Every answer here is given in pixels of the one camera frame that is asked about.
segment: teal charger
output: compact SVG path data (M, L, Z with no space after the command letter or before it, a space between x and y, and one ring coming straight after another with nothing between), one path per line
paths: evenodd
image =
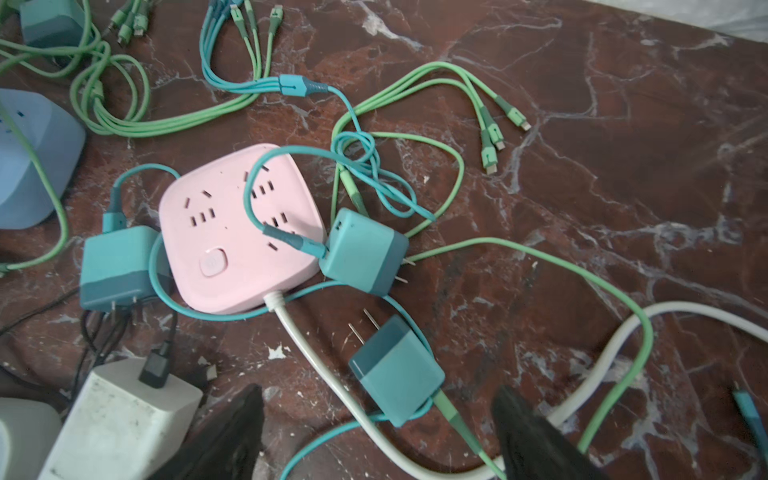
M320 259L323 275L363 292L385 296L406 257L408 239L343 208L333 222L326 246L328 253Z
M148 269L157 235L155 229L139 225L87 239L80 273L80 306L110 312L113 303L132 306L155 296ZM163 290L168 291L170 267L164 249L157 256L157 273Z
M445 381L435 357L398 315L362 345L349 367L395 427L407 422Z

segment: power button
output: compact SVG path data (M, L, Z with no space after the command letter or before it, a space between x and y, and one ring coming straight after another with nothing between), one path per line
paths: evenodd
M220 248L208 250L200 258L200 271L205 276L216 276L226 269L227 255Z

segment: pink power strip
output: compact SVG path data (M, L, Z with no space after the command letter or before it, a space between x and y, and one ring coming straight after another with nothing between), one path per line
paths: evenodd
M181 297L196 310L250 310L268 292L294 288L319 271L317 258L263 235L245 214L246 176L274 148L253 145L191 171L160 201L170 269ZM250 197L261 222L325 240L323 219L290 155L264 166Z

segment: brown marble surface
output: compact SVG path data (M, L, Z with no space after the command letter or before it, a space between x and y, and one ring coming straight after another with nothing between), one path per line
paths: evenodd
M261 18L272 6L255 5ZM276 73L307 74L359 102L415 66L442 59L473 71L528 115L533 128L527 134L500 121L507 148L492 177L481 169L471 106L454 88L430 88L363 118L371 131L436 137L467 162L452 208L412 241L412 252L469 237L504 237L578 263L643 306L693 300L768 326L768 45L575 0L314 6L287 0L285 7ZM95 21L104 26L116 4L94 8ZM201 74L197 39L204 12L202 1L161 2L147 37L127 49L150 75L148 118L230 98ZM5 31L14 34L12 26ZM231 23L217 44L214 68L234 81L247 78L249 62ZM40 91L69 109L64 82L17 69L0 85ZM107 90L119 111L126 86L110 76ZM495 106L491 110L500 115ZM159 162L186 173L262 141L328 147L343 112L332 98L272 94L166 137L91 134L65 195L72 240L56 260L0 280L2 320L78 283L83 241L99 232L108 187L129 167ZM383 142L380 151L387 168L417 186L427 208L447 196L456 172L452 159L402 141ZM333 166L308 158L298 163L327 223ZM169 182L159 173L131 181L124 190L126 214L157 226L157 202ZM370 191L364 195L375 218L400 230L418 222L393 220ZM57 236L55 219L0 232L0 256L40 254ZM442 255L401 274L409 284L396 285L392 295L424 329L445 369L445 391L493 454L498 445L488 408L496 387L513 385L548 412L580 382L628 315L575 275L501 247ZM347 288L290 307L310 342L351 386L346 361L359 344L347 323L371 335L363 307L379 318L391 313L383 302ZM29 369L36 381L67 388L83 347L78 315L72 300L30 321L5 339L0 360ZM164 306L148 307L116 358L144 356L156 346L166 315ZM598 433L593 461L627 480L763 478L729 389L734 381L746 386L768 416L766 346L693 315L657 317L654 329L654 353ZM189 371L201 356L219 369L198 423L246 384L263 386L266 450L254 478L278 478L297 449L349 418L274 316L238 323L182 318L177 343L176 372ZM565 424L568 438L576 441L639 344L639 336L631 339L609 380ZM270 359L280 347L284 358ZM478 465L435 412L385 430L424 465L446 472ZM314 452L291 478L406 475L358 431Z

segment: white power cord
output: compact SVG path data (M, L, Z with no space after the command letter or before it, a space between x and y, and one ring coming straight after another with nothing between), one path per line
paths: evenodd
M495 475L493 471L485 465L479 466L468 472L441 473L424 468L406 457L379 431L378 428L376 428L376 425L374 425L368 418L365 410L363 410L360 404L349 392L347 392L344 385L342 385L339 379L336 378L333 372L330 371L317 353L315 353L312 346L306 341L288 313L288 310L285 307L283 294L281 292L270 292L265 295L264 302L270 312L275 312L277 314L277 318L280 319L283 327L288 331L288 334L295 342L296 346L299 347L301 353L307 360L309 360L310 365L312 365L312 367L320 374L320 377L331 387L331 390L333 390L336 396L341 399L346 408L349 409L353 417L355 417L355 420L357 420L362 429L366 431L368 437L370 437L376 446L384 452L384 455L386 455L387 458L400 467L405 473L418 480L489 480L490 478L494 478ZM643 311L649 317L672 312L696 313L709 316L735 326L736 328L768 343L768 330L759 327L740 316L733 315L732 313L711 306L701 305L700 303L664 302L649 306L643 309ZM611 341L608 342L605 350L603 350L603 353L600 355L600 358L594 364L594 368L586 380L547 417L552 425L560 425L589 400L594 391L602 383L603 378L610 369L611 364L621 347L624 345L624 342L627 341L629 335L631 335L634 329L639 325L640 320L635 315L629 317L621 324L621 327L619 327L616 333L611 337ZM504 468L504 459L501 456L495 458L494 463L499 467Z

